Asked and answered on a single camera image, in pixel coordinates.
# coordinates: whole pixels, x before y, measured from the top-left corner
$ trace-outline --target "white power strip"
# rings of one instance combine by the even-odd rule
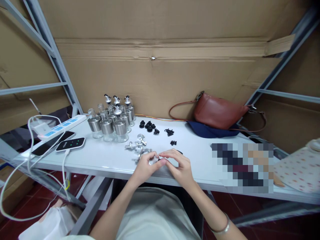
[[[68,131],[86,119],[87,119],[87,117],[85,115],[77,115],[77,116],[70,118],[69,120],[63,122],[62,124],[59,124],[59,125],[51,128],[51,131],[48,132],[47,134],[38,135],[38,138],[40,138],[42,141],[49,141],[52,138],[63,133],[63,127],[65,128],[66,131]]]

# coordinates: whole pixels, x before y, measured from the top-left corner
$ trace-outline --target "white tabletop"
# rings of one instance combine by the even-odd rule
[[[139,128],[141,120],[145,122],[150,120],[156,125],[160,134],[154,135],[153,132],[147,132],[145,128]],[[173,129],[173,136],[167,136],[167,133],[164,132],[167,128]],[[218,174],[215,174],[217,171],[222,171],[222,166],[218,166],[217,159],[212,158],[211,144],[252,143],[250,139],[241,133],[235,137],[207,139],[197,136],[186,122],[168,122],[141,117],[137,117],[132,131],[129,133],[129,140],[125,143],[104,142],[102,138],[94,139],[87,121],[80,123],[70,131],[76,133],[74,138],[85,137],[86,142],[84,148],[71,151],[67,156],[65,170],[68,172],[129,179],[136,167],[135,159],[137,158],[137,153],[125,150],[125,145],[128,145],[130,141],[135,142],[137,135],[141,133],[145,135],[144,140],[147,142],[145,148],[151,148],[158,153],[173,147],[181,151],[190,159],[193,177],[200,187],[204,190],[219,192],[227,192],[227,189],[219,181]],[[177,141],[177,145],[172,147],[170,145],[172,140]],[[25,156],[28,153],[29,151],[27,150],[16,157],[15,160],[25,160]],[[61,171],[63,157],[64,154],[58,154],[53,151],[36,164],[36,167]],[[170,162],[177,166],[175,160],[170,159]],[[166,166],[155,172],[148,182],[179,186]],[[288,186],[284,188],[274,186],[274,193],[248,195],[312,204],[320,202],[320,194],[307,194]]]

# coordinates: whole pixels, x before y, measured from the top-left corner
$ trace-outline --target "woman's right hand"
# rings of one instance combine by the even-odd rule
[[[179,163],[179,167],[173,166],[168,160],[166,161],[166,166],[178,181],[178,183],[188,192],[196,182],[193,179],[191,172],[190,160],[183,156],[179,151],[175,149],[170,149],[168,151],[159,153],[160,157],[163,158],[173,158]]]

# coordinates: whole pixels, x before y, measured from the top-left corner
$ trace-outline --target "brown leather bag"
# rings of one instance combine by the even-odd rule
[[[173,117],[170,112],[171,110],[181,104],[187,103],[197,103],[195,110],[193,112],[194,118],[197,122],[203,123],[213,128],[225,129],[225,130],[239,130],[239,129],[229,129],[233,124],[235,124],[244,114],[248,111],[250,113],[259,113],[264,121],[265,128],[267,119],[264,112],[256,112],[253,105],[242,106],[240,104],[232,103],[228,100],[217,98],[206,94],[204,91],[199,93],[198,97],[194,101],[178,103],[172,106],[169,110],[169,115],[171,118],[176,120],[185,120],[181,118]],[[261,131],[248,131],[240,130],[244,132],[258,132]]]

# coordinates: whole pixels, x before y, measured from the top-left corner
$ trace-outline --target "pixelated blur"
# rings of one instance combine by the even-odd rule
[[[273,193],[273,144],[213,143],[212,157],[226,173],[220,181],[230,193]]]

